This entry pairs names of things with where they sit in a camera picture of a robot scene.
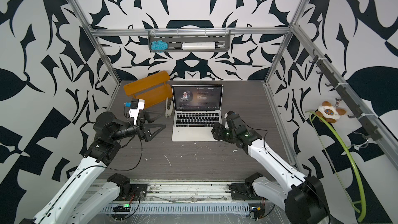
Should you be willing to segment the teal cloth ball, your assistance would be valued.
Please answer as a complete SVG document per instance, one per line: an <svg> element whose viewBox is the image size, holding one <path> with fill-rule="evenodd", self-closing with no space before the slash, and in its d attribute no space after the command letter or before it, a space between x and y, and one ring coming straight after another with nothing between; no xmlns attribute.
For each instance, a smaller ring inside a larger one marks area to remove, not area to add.
<svg viewBox="0 0 398 224"><path fill-rule="evenodd" d="M150 47L151 50L163 52L164 50L168 50L169 44L162 40L158 40L158 41L152 41L150 43Z"/></svg>

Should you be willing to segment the black hook rail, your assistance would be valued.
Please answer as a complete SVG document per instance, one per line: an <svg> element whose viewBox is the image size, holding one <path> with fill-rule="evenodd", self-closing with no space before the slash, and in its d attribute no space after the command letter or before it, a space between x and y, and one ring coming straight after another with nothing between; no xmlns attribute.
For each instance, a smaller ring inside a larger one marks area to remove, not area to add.
<svg viewBox="0 0 398 224"><path fill-rule="evenodd" d="M319 57L315 49L313 49L312 53L314 57L311 63L315 63L320 68L320 71L317 72L317 74L325 76L329 81L329 84L325 85L327 87L333 87L333 89L339 94L340 99L344 101L350 109L352 114L348 115L348 118L358 120L374 141L380 140L382 138L382 134L379 131L379 126L371 121L371 118L376 115L367 109L363 101L354 92L350 84L343 79L341 74L334 68L334 66L332 66L328 58Z"/></svg>

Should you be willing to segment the controller board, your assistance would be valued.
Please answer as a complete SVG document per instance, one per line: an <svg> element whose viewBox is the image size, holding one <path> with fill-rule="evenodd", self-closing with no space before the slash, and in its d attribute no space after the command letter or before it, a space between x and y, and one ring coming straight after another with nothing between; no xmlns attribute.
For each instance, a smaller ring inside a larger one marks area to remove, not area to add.
<svg viewBox="0 0 398 224"><path fill-rule="evenodd" d="M250 219L259 220L265 215L265 206L253 207L249 212Z"/></svg>
<svg viewBox="0 0 398 224"><path fill-rule="evenodd" d="M112 211L115 213L129 213L131 211L131 206L130 204L119 204L117 206L114 206Z"/></svg>

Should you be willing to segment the silver laptop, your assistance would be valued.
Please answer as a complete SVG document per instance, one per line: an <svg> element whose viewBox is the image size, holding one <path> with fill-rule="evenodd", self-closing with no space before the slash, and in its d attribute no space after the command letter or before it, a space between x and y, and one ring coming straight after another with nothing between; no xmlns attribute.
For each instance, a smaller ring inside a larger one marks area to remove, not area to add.
<svg viewBox="0 0 398 224"><path fill-rule="evenodd" d="M211 131L222 123L223 85L173 85L173 142L215 142Z"/></svg>

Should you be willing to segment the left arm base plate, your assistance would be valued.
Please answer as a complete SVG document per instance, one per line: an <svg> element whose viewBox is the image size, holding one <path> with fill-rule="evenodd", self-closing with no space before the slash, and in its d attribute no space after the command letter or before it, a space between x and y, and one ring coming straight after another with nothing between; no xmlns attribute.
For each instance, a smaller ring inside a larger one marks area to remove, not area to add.
<svg viewBox="0 0 398 224"><path fill-rule="evenodd" d="M148 184L130 184L130 189L125 199L130 202L145 199L147 196L147 189Z"/></svg>

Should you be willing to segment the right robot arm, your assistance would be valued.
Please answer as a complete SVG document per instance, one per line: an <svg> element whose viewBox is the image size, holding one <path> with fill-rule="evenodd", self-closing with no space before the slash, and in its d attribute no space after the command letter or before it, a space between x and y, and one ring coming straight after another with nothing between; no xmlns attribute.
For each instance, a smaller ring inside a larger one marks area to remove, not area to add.
<svg viewBox="0 0 398 224"><path fill-rule="evenodd" d="M331 219L329 206L321 181L306 176L281 158L253 129L249 129L240 115L229 111L226 124L214 123L213 138L235 144L259 162L276 180L254 174L245 180L250 193L265 198L284 209L292 224L318 224Z"/></svg>

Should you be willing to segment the plush cat toy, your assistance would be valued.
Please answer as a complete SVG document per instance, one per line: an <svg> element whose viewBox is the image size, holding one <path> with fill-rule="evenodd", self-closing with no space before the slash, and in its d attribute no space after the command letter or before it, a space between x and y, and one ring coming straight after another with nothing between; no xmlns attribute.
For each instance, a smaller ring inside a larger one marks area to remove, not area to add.
<svg viewBox="0 0 398 224"><path fill-rule="evenodd" d="M343 108L338 108L332 105L328 101L322 102L322 104L315 111L315 114L320 118L324 119L328 123L336 123L342 116L346 115L347 111Z"/></svg>

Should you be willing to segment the grey stapler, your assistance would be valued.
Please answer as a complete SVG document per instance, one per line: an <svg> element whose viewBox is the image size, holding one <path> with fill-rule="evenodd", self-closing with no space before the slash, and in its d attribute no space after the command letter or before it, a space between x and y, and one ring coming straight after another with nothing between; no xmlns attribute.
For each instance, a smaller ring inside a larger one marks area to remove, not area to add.
<svg viewBox="0 0 398 224"><path fill-rule="evenodd" d="M173 116L173 111L174 111L174 102L173 98L166 98L166 104L165 104L165 117L166 118L171 118Z"/></svg>

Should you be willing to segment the white paper roll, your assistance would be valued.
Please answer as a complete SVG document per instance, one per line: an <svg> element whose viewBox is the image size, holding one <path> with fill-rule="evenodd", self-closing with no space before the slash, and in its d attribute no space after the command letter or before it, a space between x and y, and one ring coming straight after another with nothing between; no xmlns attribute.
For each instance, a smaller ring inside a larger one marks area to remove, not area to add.
<svg viewBox="0 0 398 224"><path fill-rule="evenodd" d="M215 42L194 42L194 43L182 43L182 50L215 50Z"/></svg>

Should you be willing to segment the left controller board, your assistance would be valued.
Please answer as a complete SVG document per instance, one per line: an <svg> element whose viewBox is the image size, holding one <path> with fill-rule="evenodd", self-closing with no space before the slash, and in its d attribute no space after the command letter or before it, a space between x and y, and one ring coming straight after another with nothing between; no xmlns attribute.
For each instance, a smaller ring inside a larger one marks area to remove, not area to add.
<svg viewBox="0 0 398 224"><path fill-rule="evenodd" d="M117 206L114 206L112 211L115 213L129 213L131 211L131 206L130 204L119 204Z"/></svg>

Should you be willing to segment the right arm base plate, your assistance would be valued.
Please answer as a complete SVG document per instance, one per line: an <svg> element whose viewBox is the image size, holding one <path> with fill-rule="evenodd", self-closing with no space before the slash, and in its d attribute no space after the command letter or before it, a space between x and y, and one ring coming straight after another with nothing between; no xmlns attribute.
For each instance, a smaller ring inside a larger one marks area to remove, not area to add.
<svg viewBox="0 0 398 224"><path fill-rule="evenodd" d="M232 200L261 200L255 195L246 184L232 183L229 185Z"/></svg>

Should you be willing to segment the grey wall shelf tray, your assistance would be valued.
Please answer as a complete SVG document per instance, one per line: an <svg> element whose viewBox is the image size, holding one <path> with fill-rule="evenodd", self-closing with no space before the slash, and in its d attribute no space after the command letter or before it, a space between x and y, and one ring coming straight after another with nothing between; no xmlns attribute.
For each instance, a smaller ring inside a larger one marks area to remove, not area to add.
<svg viewBox="0 0 398 224"><path fill-rule="evenodd" d="M151 50L150 43L152 41L162 40L169 44L168 52L219 52L229 51L231 47L231 33L227 29L176 29L169 31L151 30L148 32L148 47L152 52L159 52ZM194 42L215 42L215 50L182 50L182 43Z"/></svg>

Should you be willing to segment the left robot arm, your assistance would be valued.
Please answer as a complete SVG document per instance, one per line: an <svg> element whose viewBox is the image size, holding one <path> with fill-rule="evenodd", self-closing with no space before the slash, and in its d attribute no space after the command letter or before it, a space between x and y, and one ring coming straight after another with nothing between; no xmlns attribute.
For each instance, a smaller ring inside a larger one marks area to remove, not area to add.
<svg viewBox="0 0 398 224"><path fill-rule="evenodd" d="M123 175L123 169L115 169L115 174L84 203L81 198L104 170L109 169L122 139L149 142L162 132L166 125L156 124L149 118L149 112L139 112L137 124L122 121L112 112L101 113L94 123L95 139L73 175L58 193L32 219L24 218L23 224L87 224L105 206L117 199L129 200L130 179Z"/></svg>

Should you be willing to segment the right controller board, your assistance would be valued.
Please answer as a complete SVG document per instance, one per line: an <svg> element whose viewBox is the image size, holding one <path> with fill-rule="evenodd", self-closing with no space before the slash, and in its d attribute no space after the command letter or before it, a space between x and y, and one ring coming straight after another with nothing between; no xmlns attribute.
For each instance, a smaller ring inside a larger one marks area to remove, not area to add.
<svg viewBox="0 0 398 224"><path fill-rule="evenodd" d="M265 215L265 206L253 207L249 212L250 219L259 220Z"/></svg>

